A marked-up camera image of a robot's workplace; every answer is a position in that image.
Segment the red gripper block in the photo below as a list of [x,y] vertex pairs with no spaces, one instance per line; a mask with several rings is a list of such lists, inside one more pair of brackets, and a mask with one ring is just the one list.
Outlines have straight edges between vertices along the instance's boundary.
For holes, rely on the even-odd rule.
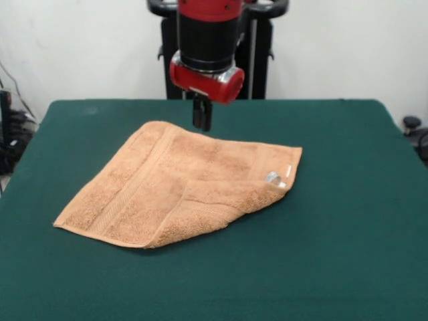
[[232,65],[220,74],[207,74],[189,69],[181,61],[180,51],[172,56],[169,75],[171,82],[186,92],[201,94],[210,101],[193,98],[193,126],[209,132],[211,129],[212,102],[230,104],[240,93],[245,73],[241,68]]

